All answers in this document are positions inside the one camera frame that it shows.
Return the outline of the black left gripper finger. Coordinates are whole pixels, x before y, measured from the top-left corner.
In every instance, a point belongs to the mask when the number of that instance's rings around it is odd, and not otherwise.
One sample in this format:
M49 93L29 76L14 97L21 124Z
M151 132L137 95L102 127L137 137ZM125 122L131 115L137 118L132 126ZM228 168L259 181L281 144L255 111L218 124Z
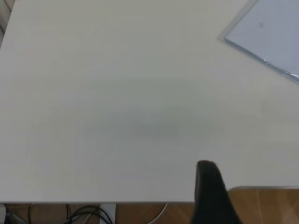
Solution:
M212 161L198 161L192 224L240 224L223 178Z

